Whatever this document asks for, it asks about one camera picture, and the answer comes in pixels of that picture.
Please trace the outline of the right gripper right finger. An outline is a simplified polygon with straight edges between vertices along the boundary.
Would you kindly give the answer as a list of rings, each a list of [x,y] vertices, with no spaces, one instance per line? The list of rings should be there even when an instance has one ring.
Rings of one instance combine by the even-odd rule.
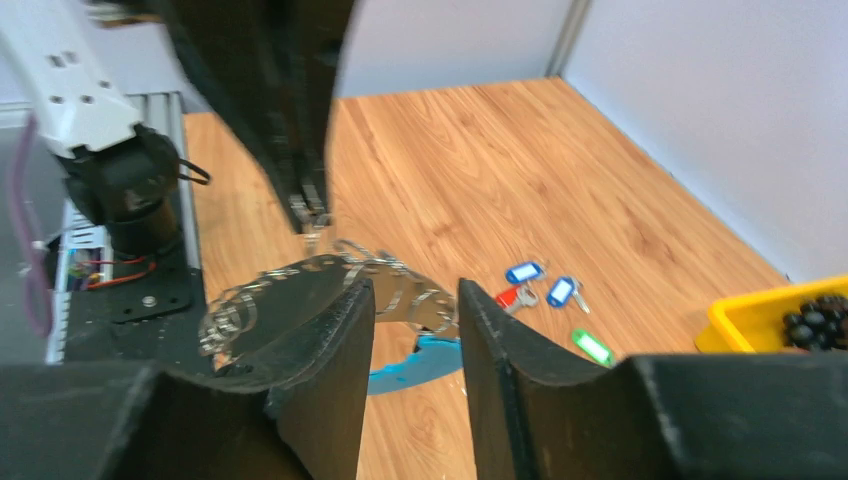
[[[843,354],[592,363],[458,284],[481,479],[843,479]]]

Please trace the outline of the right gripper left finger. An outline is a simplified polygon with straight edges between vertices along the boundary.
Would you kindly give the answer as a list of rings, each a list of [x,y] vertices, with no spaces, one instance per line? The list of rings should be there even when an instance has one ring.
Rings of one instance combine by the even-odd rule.
[[[5,479],[353,479],[375,288],[331,255],[268,272],[219,311],[215,369],[192,314],[89,310],[57,365],[1,369]]]

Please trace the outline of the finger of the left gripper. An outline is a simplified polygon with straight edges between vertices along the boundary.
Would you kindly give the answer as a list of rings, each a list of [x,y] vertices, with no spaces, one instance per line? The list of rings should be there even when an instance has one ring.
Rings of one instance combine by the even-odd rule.
[[[195,90],[252,155],[292,230],[306,206],[259,1],[154,1],[176,57]]]
[[[342,47],[354,1],[278,3],[278,60],[283,73],[294,192],[303,225],[328,213],[326,140]]]

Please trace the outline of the metal key organizer blue handle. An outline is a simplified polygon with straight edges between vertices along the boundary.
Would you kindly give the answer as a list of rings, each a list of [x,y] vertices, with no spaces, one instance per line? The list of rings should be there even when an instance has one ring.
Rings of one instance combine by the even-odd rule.
[[[374,287],[375,320],[409,327],[416,336],[403,361],[369,374],[371,396],[449,375],[462,366],[454,296],[392,254],[336,239],[326,214],[306,227],[305,259],[263,271],[224,290],[199,324],[199,352],[217,374],[234,373],[246,357],[328,307],[357,280]]]

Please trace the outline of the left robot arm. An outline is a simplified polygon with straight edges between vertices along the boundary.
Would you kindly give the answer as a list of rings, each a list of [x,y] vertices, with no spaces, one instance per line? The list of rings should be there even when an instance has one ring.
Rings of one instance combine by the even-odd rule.
[[[164,25],[188,80],[265,173],[292,229],[325,227],[325,144],[351,1],[118,1]],[[5,1],[1,51],[77,209],[131,257],[168,250],[183,161],[106,73],[62,1]]]

